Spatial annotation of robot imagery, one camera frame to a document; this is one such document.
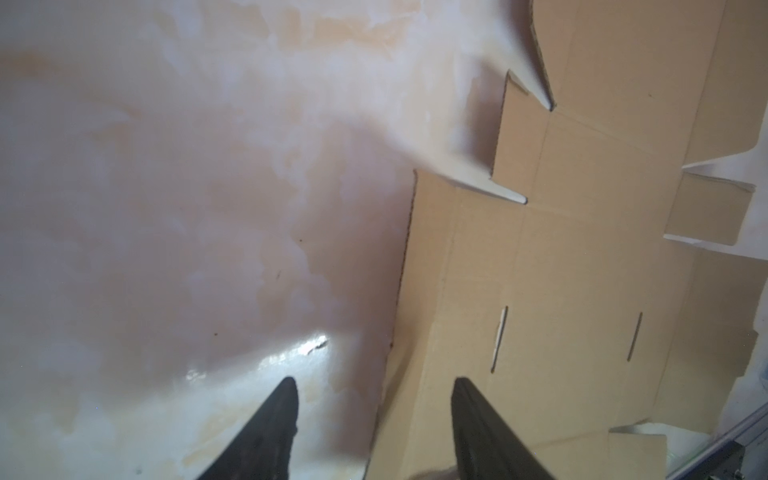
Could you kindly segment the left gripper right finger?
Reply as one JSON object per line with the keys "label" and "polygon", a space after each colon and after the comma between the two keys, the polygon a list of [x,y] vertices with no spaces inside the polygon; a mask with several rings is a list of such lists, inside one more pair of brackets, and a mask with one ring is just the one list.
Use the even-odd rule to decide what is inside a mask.
{"label": "left gripper right finger", "polygon": [[451,419],[461,479],[553,480],[467,377],[455,379]]}

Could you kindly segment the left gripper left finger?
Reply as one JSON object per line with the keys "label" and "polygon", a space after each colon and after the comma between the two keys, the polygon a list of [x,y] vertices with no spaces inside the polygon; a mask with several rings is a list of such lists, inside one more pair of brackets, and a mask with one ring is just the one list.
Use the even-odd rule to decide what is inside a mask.
{"label": "left gripper left finger", "polygon": [[288,376],[199,479],[288,479],[298,413],[297,384]]}

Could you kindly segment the brown cardboard box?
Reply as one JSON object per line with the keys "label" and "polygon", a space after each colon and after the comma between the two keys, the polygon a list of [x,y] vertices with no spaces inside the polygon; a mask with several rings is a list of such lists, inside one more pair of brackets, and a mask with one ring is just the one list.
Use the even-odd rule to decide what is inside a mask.
{"label": "brown cardboard box", "polygon": [[494,183],[417,174],[370,479],[457,472],[469,378],[558,479],[661,479],[644,421],[711,432],[756,341],[754,188],[694,164],[754,147],[763,1],[533,1],[548,96],[509,79]]}

